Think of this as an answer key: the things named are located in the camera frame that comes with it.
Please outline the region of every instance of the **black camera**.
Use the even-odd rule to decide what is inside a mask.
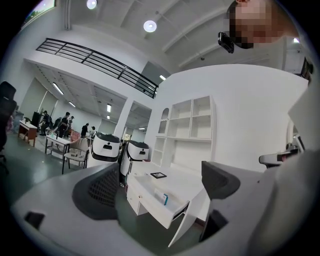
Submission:
[[[224,32],[218,33],[218,44],[226,49],[230,54],[233,54],[235,51],[234,42],[232,42],[230,37]]]

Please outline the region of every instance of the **round ceiling light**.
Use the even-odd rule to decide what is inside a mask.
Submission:
[[[92,10],[92,9],[94,9],[94,8],[96,8],[97,7],[97,0],[88,0],[88,1],[86,1],[86,6],[90,9],[90,10]]]
[[[157,24],[152,20],[148,20],[144,23],[143,28],[149,33],[155,32],[157,29]]]

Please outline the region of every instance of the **black metal railing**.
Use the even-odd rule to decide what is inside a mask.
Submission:
[[[151,98],[156,96],[157,84],[120,61],[93,49],[47,38],[36,50],[82,63],[136,88]]]

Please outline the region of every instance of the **ceiling light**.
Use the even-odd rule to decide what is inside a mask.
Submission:
[[[69,104],[74,108],[76,107],[71,101],[69,101]]]
[[[90,10],[94,9],[97,7],[97,0],[88,0],[86,1],[86,7],[88,7]]]
[[[57,90],[61,95],[64,95],[64,93],[60,90],[60,88],[58,87],[58,85],[57,85],[55,82],[53,82],[52,84],[53,84],[54,88],[56,88],[56,90]]]
[[[143,28],[149,33],[155,32],[157,29],[157,24],[152,20],[148,20],[144,23]]]

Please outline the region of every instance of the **green floor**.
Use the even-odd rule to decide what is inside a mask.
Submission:
[[[1,170],[1,183],[8,203],[13,204],[32,186],[54,176],[61,175],[62,160],[45,155],[43,152],[18,139],[15,134],[9,135],[5,145],[6,166],[9,175]],[[64,166],[64,173],[74,172],[79,166]],[[183,216],[175,220],[169,229],[163,227],[149,213],[137,216],[127,201],[126,193],[120,188],[116,196],[116,209],[121,227],[138,243],[156,255],[169,256],[184,251],[199,241],[203,228],[193,226],[170,248],[168,244],[174,237]]]

